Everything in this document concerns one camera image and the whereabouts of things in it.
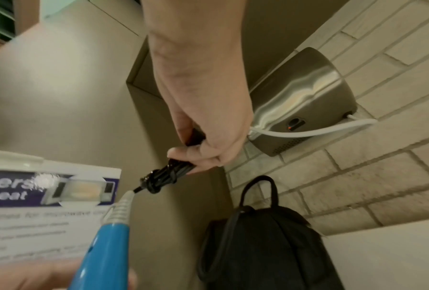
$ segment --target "tile wall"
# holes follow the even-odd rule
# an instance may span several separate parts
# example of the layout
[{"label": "tile wall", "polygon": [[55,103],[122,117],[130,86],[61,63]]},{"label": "tile wall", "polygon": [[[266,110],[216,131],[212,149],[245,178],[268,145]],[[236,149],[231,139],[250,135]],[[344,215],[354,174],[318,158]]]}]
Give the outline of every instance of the tile wall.
[{"label": "tile wall", "polygon": [[[352,88],[356,113],[379,123],[313,137],[269,157],[247,142],[225,166],[234,205],[260,174],[281,205],[332,235],[429,219],[429,0],[351,0],[296,52],[313,47]],[[246,203],[269,205],[268,184]]]}]

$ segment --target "backpack strap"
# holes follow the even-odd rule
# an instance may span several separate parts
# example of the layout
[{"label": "backpack strap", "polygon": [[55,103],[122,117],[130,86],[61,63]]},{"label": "backpack strap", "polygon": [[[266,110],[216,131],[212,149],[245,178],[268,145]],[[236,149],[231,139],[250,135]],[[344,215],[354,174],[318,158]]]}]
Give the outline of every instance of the backpack strap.
[{"label": "backpack strap", "polygon": [[215,281],[217,277],[220,275],[220,273],[222,272],[222,269],[224,268],[224,264],[228,256],[229,248],[232,242],[232,238],[235,232],[235,227],[237,225],[238,218],[243,212],[249,212],[251,210],[254,210],[254,209],[250,206],[243,206],[235,209],[235,211],[229,217],[229,219],[227,220],[227,223],[225,224],[224,230],[222,232],[222,236],[220,238],[220,243],[216,251],[216,254],[214,256],[213,262],[209,267],[209,269],[206,269],[204,267],[205,251],[213,229],[213,223],[210,223],[210,225],[208,226],[208,229],[206,230],[205,239],[203,240],[203,244],[201,246],[201,255],[197,263],[197,274],[200,280],[202,280],[205,283],[212,282],[212,281]]},{"label": "backpack strap", "polygon": [[242,198],[241,198],[241,200],[240,200],[240,205],[239,205],[239,207],[242,207],[242,206],[243,206],[243,203],[244,203],[244,197],[245,197],[246,193],[248,192],[248,190],[249,190],[253,185],[255,185],[256,183],[258,183],[258,182],[260,182],[260,181],[268,181],[268,182],[270,182],[270,188],[271,188],[271,190],[272,190],[272,205],[271,205],[271,207],[278,206],[278,189],[276,188],[275,181],[274,181],[270,176],[267,176],[267,175],[260,175],[260,176],[257,176],[256,178],[254,178],[253,180],[251,180],[251,181],[250,181],[250,182],[249,182],[249,183],[244,187],[243,192],[242,192]]}]

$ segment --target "blue tool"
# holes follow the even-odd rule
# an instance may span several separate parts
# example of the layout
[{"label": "blue tool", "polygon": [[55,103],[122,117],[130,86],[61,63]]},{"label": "blue tool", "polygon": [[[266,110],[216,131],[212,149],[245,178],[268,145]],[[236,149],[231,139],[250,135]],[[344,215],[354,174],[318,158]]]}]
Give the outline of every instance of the blue tool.
[{"label": "blue tool", "polygon": [[[204,138],[202,133],[194,130],[186,145],[200,144]],[[141,179],[139,187],[127,191],[119,202],[113,204],[103,216],[102,226],[68,290],[127,290],[129,223],[135,193],[144,189],[158,193],[163,186],[176,183],[194,167],[190,162],[170,159],[167,166],[149,173]]]}]

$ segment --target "black backpack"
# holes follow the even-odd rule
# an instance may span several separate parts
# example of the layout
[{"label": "black backpack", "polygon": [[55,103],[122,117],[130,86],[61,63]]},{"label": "black backpack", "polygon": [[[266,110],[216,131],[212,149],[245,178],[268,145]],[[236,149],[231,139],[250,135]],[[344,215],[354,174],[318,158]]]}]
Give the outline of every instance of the black backpack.
[{"label": "black backpack", "polygon": [[[259,181],[272,187],[270,208],[243,206]],[[258,176],[228,220],[207,229],[197,266],[208,290],[343,290],[320,235],[297,212],[278,206],[275,182]]]}]

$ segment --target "blue handle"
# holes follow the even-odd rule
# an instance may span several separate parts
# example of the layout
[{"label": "blue handle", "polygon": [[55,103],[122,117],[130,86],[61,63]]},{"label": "blue handle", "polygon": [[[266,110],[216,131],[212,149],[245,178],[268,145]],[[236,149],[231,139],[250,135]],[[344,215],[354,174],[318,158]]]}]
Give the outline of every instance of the blue handle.
[{"label": "blue handle", "polygon": [[68,290],[127,290],[129,235],[128,225],[103,225]]}]

